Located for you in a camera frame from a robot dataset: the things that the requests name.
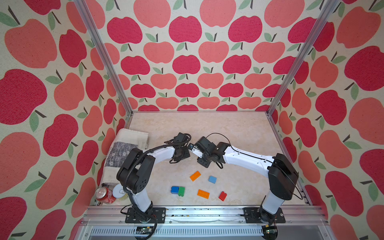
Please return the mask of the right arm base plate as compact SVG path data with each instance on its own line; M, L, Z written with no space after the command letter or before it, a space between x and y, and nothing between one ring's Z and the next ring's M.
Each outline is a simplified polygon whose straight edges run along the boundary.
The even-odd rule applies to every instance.
M247 224L284 224L286 223L285 215L281 208L275 214L271 214L259 207L243 208L244 218Z

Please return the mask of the light blue lego brick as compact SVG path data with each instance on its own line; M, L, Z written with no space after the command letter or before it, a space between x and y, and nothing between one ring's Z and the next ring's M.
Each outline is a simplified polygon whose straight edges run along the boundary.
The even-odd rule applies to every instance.
M209 176L208 181L209 181L210 183L215 184L215 183L217 182L217 178L214 177L214 176Z

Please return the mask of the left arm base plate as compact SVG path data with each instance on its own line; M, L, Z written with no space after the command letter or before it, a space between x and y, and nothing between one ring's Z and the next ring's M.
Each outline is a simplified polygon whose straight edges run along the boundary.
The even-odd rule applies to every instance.
M127 224L164 224L166 217L166 208L152 208L151 215L143 213L135 208L129 208L126 214L125 223Z

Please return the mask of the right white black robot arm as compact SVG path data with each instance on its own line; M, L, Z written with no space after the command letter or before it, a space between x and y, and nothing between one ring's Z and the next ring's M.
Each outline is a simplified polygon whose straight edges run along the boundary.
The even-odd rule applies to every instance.
M211 163L216 163L219 168L223 168L223 164L231 164L266 177L269 180L269 192L257 211L257 218L263 223L272 224L275 221L281 205L292 199L297 188L299 174L283 154L258 155L235 148L230 142L216 145L206 137L201 137L195 144L189 144L188 149L205 168Z

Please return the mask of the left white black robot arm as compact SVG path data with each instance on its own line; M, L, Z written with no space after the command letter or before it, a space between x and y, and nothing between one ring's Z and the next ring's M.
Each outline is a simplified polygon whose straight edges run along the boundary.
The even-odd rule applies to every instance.
M117 180L139 216L149 218L153 215L153 202L148 197L146 186L154 165L166 160L176 164L189 158L188 144L191 139L190 134L179 133L161 146L144 151L134 148L130 151L117 173Z

